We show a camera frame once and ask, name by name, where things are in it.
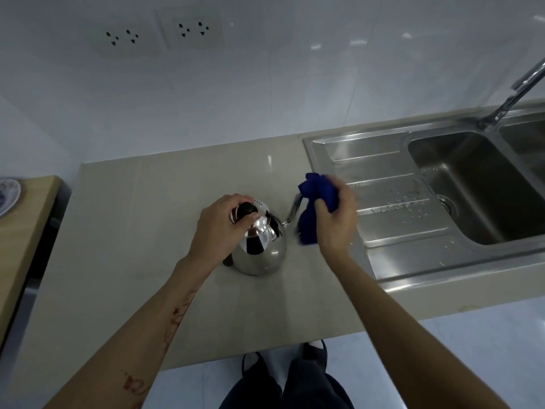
stainless steel kettle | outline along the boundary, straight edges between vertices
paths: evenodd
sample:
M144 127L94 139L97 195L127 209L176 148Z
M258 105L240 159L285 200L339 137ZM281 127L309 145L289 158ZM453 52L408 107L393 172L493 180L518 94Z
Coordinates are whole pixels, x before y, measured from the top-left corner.
M241 273L249 275L264 275L276 271L286 256L284 230L295 219L302 200L303 197L298 193L284 222L257 199L253 200L253 204L243 202L237 205L229 216L234 224L254 212L261 216L248 228L233 252L223 260L223 265L235 267Z

left hand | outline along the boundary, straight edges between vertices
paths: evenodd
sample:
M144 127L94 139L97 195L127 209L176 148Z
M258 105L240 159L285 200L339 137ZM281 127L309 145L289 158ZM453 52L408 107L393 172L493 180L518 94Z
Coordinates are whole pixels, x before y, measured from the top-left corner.
M229 214L242 202L253 203L253 198L238 193L223 195L211 206L204 208L186 258L206 264L211 272L231 254L246 230L259 218L259 213L253 213L233 224Z

kettle lid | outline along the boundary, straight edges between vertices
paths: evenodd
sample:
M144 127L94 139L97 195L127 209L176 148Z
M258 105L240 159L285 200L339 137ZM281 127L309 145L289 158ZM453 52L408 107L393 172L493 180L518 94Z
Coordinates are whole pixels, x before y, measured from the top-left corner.
M244 237L255 237L267 230L271 222L271 213L269 207L263 202L258 201L257 199L253 200L253 204L249 202L242 202L242 204L237 205L231 210L230 219L233 224L236 224L243 217L251 213L259 213L260 217L255 220L255 222L246 230Z

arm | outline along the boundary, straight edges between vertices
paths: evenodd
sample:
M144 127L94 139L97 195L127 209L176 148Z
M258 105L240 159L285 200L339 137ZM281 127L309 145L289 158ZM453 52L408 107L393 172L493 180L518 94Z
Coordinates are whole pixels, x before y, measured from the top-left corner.
M233 251L255 218L236 225L229 212L249 196L225 195L203 209L189 253L167 282L45 405L63 408L141 408L193 297Z
M407 408L508 408L435 337L396 303L348 254L358 214L354 193L338 178L339 208L316 201L320 251L364 324Z

outlet plate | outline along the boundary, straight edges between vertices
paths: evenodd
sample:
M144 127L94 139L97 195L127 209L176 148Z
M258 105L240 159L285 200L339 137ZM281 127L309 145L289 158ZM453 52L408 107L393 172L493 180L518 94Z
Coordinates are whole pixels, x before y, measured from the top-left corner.
M146 22L92 26L86 28L84 33L93 50L106 59L160 53L155 32Z
M213 7L171 7L157 11L167 44L172 49L202 49L223 45L219 12Z

